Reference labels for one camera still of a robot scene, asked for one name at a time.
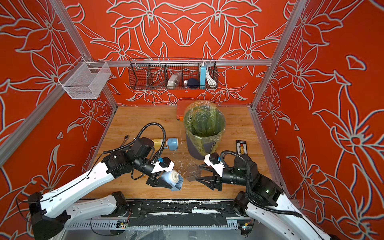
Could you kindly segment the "blue sharpener back row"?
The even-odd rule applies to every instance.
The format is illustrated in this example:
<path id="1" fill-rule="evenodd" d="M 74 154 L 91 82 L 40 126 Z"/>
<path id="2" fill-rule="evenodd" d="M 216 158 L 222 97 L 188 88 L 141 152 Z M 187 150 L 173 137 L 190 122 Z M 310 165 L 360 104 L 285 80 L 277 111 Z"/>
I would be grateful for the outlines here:
<path id="1" fill-rule="evenodd" d="M 167 149 L 170 151 L 176 151 L 179 147 L 179 139 L 178 138 L 168 138 L 166 141 Z"/>

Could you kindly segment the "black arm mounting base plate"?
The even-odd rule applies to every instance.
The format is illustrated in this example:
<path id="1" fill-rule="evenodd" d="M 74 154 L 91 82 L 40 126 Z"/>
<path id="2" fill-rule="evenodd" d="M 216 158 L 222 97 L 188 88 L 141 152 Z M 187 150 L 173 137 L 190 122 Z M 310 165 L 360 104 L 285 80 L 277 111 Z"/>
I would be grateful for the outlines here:
<path id="1" fill-rule="evenodd" d="M 98 220 L 122 220 L 138 225 L 213 225 L 226 224 L 236 218 L 241 225 L 252 226 L 255 220 L 241 215 L 229 199 L 131 199 L 129 210 L 121 217 L 102 215 Z"/>

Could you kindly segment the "clear sharpener shavings tray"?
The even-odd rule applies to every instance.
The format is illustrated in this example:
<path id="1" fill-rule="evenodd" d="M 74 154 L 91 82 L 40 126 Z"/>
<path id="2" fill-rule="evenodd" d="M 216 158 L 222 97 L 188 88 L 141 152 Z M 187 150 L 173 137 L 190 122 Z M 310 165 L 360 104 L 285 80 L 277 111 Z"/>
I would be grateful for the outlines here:
<path id="1" fill-rule="evenodd" d="M 189 182 L 193 182 L 201 176 L 201 173 L 202 173 L 202 170 L 199 167 L 199 165 L 195 164 L 195 165 L 189 166 L 185 174 L 185 179 Z"/>

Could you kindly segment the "light blue sharpener front row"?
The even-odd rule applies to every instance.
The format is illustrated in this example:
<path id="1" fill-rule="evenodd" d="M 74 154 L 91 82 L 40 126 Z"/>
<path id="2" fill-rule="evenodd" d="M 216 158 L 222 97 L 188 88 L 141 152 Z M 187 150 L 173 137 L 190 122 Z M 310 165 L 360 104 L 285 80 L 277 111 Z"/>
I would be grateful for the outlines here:
<path id="1" fill-rule="evenodd" d="M 169 186 L 171 191 L 180 191 L 184 183 L 183 177 L 175 170 L 164 172 L 160 179 Z"/>

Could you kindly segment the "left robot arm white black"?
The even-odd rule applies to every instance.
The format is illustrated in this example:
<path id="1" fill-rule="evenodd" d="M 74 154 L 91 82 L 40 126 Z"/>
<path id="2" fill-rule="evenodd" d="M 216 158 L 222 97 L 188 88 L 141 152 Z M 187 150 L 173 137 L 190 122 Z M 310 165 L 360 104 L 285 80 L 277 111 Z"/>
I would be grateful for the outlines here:
<path id="1" fill-rule="evenodd" d="M 148 185 L 171 189 L 171 185 L 160 179 L 162 172 L 173 170 L 174 163 L 162 157 L 165 143 L 155 150 L 154 142 L 143 138 L 142 133 L 152 126 L 145 125 L 138 135 L 128 144 L 102 153 L 102 161 L 91 169 L 56 190 L 41 194 L 36 192 L 26 201 L 31 215 L 30 224 L 36 240 L 49 240 L 58 235 L 65 226 L 76 218 L 93 218 L 106 215 L 123 217 L 131 213 L 131 208 L 122 192 L 115 192 L 96 201 L 88 201 L 84 207 L 75 206 L 75 202 L 96 188 L 119 178 L 133 170 L 149 176 Z"/>

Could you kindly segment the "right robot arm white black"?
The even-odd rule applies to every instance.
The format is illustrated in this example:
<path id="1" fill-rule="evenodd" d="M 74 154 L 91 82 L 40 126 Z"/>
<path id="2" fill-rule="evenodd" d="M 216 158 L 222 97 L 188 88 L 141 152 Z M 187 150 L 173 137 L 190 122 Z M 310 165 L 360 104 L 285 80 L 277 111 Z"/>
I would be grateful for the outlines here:
<path id="1" fill-rule="evenodd" d="M 212 176 L 196 180 L 211 190 L 221 191 L 223 184 L 244 186 L 234 198 L 234 209 L 263 224 L 285 240 L 336 240 L 307 218 L 270 178 L 258 171 L 258 166 L 246 155 L 223 151 L 205 156 L 199 168 Z"/>

